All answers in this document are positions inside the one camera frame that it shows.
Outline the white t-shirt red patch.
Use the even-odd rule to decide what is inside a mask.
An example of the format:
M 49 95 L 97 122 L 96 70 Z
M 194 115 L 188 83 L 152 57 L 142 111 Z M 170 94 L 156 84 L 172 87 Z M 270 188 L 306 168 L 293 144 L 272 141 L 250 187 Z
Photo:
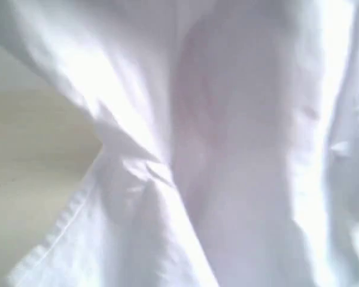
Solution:
M 7 286 L 359 286 L 359 1 L 0 1 L 102 148 Z

